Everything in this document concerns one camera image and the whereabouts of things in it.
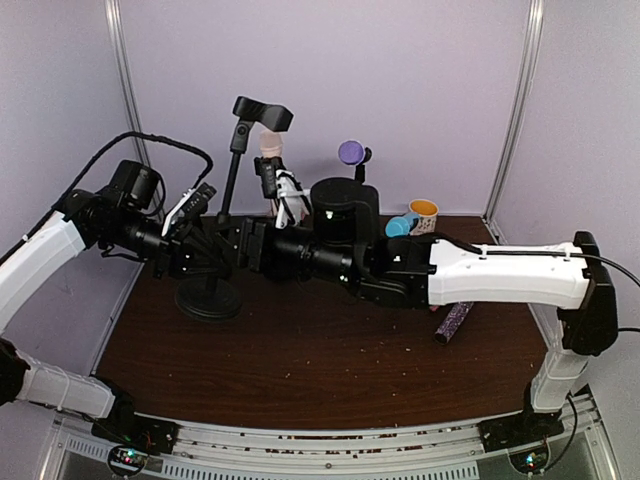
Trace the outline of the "glitter purple silver microphone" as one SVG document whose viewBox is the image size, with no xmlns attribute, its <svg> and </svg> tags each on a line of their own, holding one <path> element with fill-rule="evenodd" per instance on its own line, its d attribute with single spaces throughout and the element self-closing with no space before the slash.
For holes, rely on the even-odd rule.
<svg viewBox="0 0 640 480">
<path fill-rule="evenodd" d="M 460 302 L 453 305 L 435 331 L 434 341 L 439 345 L 447 345 L 464 323 L 473 306 L 473 302 Z"/>
</svg>

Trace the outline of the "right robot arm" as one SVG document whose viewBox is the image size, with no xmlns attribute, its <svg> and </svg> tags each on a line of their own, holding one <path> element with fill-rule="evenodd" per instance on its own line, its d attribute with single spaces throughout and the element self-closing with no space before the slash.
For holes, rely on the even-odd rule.
<svg viewBox="0 0 640 480">
<path fill-rule="evenodd" d="M 513 419 L 519 440 L 533 441 L 550 426 L 588 361 L 617 339 L 615 288 L 586 231 L 537 247 L 475 245 L 436 232 L 390 238 L 381 232 L 377 190 L 341 177 L 317 182 L 302 206 L 312 216 L 307 228 L 253 223 L 235 230 L 226 211 L 216 224 L 254 270 L 278 267 L 325 278 L 383 307 L 498 302 L 556 308 L 555 339 L 526 388 L 524 411 Z"/>
</svg>

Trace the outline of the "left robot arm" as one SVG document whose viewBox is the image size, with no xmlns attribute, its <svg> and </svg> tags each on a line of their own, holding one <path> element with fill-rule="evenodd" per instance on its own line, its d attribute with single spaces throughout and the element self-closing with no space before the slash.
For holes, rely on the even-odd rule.
<svg viewBox="0 0 640 480">
<path fill-rule="evenodd" d="M 213 250 L 197 222 L 215 189 L 197 182 L 165 220 L 156 222 L 145 211 L 162 182 L 155 170 L 124 160 L 99 191 L 72 189 L 64 194 L 1 263 L 1 325 L 7 327 L 46 283 L 65 286 L 72 295 L 54 304 L 53 315 L 68 313 L 75 323 L 105 325 L 107 301 L 99 290 L 108 283 L 97 280 L 86 265 L 70 265 L 94 246 L 104 254 L 121 247 L 128 260 L 152 262 L 157 275 L 192 273 L 187 262 L 196 253 L 211 258 Z M 104 419 L 106 429 L 123 444 L 137 442 L 144 433 L 126 393 L 93 376 L 43 362 L 7 339 L 1 341 L 1 401 L 31 402 Z"/>
</svg>

